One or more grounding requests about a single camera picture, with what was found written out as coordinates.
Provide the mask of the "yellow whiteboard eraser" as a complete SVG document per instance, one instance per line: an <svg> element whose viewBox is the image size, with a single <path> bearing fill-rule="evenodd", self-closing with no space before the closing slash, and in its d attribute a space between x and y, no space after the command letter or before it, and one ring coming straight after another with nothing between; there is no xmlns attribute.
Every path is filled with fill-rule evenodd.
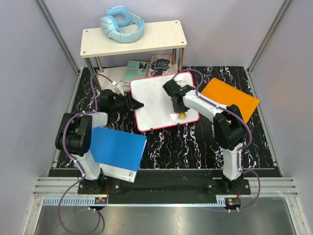
<svg viewBox="0 0 313 235"><path fill-rule="evenodd" d="M172 120L184 120L186 119L185 112L170 114Z"/></svg>

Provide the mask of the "pink framed whiteboard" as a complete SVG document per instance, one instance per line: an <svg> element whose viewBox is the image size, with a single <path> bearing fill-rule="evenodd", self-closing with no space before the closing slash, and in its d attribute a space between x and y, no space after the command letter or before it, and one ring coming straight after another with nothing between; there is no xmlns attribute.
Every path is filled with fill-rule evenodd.
<svg viewBox="0 0 313 235"><path fill-rule="evenodd" d="M170 96L163 89L163 85L171 80L174 74L135 79L130 82L132 97L144 106L135 110L136 126L140 132L162 129L196 122L200 114L188 110L184 119L174 112Z"/></svg>

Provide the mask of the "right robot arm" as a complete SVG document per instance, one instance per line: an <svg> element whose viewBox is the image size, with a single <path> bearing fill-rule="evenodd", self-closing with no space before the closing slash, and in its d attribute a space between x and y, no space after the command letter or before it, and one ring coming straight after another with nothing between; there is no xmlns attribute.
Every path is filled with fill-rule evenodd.
<svg viewBox="0 0 313 235"><path fill-rule="evenodd" d="M241 155L247 133L239 107L219 104L190 85L180 86L174 79L167 81L163 89L170 96L175 113L192 109L213 123L215 141L222 148L224 159L223 176L216 183L216 191L237 193L244 179Z"/></svg>

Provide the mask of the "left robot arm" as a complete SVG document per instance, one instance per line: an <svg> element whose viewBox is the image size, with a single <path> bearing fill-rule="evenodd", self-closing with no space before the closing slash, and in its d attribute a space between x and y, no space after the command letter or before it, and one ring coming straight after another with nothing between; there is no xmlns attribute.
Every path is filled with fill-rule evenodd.
<svg viewBox="0 0 313 235"><path fill-rule="evenodd" d="M55 140L56 148L81 172L79 194L105 193L113 187L109 178L134 183L147 141L145 136L106 128L112 113L144 107L130 92L105 89L95 107L90 112L65 113Z"/></svg>

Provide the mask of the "teal book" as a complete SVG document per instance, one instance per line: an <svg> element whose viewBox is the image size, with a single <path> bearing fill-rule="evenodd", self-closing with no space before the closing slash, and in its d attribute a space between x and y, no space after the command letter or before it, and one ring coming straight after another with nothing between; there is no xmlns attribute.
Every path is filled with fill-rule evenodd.
<svg viewBox="0 0 313 235"><path fill-rule="evenodd" d="M133 60L128 61L123 81L131 82L134 79L147 77L148 68L149 68L148 62Z"/></svg>

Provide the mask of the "orange folder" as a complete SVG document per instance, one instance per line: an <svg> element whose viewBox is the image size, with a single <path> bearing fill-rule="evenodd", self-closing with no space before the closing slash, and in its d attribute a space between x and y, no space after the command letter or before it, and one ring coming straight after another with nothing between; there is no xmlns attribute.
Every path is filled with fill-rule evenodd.
<svg viewBox="0 0 313 235"><path fill-rule="evenodd" d="M207 98L230 106L235 104L239 107L243 120L248 123L260 100L250 96L220 80L213 78L201 92Z"/></svg>

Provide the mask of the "Little Women book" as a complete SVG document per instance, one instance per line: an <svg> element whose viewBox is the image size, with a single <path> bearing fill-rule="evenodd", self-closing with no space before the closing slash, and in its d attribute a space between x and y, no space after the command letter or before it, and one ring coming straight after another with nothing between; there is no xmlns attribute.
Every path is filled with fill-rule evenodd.
<svg viewBox="0 0 313 235"><path fill-rule="evenodd" d="M169 74L171 65L172 54L153 54L149 62L147 77Z"/></svg>

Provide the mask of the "blue binder folder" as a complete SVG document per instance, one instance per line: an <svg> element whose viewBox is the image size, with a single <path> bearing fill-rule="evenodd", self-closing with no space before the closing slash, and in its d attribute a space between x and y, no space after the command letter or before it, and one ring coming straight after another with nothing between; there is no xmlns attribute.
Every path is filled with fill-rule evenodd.
<svg viewBox="0 0 313 235"><path fill-rule="evenodd" d="M134 183L146 142L145 135L95 127L90 151L105 176Z"/></svg>

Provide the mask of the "white two-tier shelf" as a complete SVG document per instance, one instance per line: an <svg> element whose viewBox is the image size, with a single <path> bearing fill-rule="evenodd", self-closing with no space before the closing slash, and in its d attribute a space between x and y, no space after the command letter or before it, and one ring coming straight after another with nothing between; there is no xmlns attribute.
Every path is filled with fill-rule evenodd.
<svg viewBox="0 0 313 235"><path fill-rule="evenodd" d="M171 72L182 69L184 49L187 46L179 20L144 23L143 27L128 24L118 27L117 21L108 19L108 30L101 28L84 29L80 55L84 58L91 73L94 73L91 58L96 60L100 75L95 79L98 89L112 89L122 81L127 68L104 69L100 57L141 53L158 50L172 50Z"/></svg>

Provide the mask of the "light blue headphones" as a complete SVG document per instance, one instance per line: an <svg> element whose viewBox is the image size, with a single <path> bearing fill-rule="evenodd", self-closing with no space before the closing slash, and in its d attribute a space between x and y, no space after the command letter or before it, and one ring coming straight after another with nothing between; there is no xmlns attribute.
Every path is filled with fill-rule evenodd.
<svg viewBox="0 0 313 235"><path fill-rule="evenodd" d="M109 39L114 39L121 43L136 42L141 39L145 31L144 21L122 5L108 9L105 16L99 21L104 34ZM122 27L133 24L138 26L137 31L131 33L122 33L120 31Z"/></svg>

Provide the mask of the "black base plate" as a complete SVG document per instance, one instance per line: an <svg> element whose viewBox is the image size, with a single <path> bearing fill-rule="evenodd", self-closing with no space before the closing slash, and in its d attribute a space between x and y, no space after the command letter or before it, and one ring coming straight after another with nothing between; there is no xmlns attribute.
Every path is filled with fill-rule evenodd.
<svg viewBox="0 0 313 235"><path fill-rule="evenodd" d="M102 175L95 183L83 180L79 194L119 195L128 192L198 191L213 195L250 195L247 179L240 176L234 183L223 176L222 170L139 170L134 183Z"/></svg>

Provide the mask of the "aluminium front rail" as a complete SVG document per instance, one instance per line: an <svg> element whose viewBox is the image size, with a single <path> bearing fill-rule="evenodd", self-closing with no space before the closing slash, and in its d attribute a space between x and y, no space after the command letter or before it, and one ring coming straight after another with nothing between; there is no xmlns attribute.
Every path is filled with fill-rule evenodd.
<svg viewBox="0 0 313 235"><path fill-rule="evenodd" d="M224 207L230 199L256 197L297 197L290 178L246 178L238 189L227 191L218 179L142 178L134 183L115 179L106 181L106 189L88 189L75 178L42 177L33 195L46 205L135 206L135 207Z"/></svg>

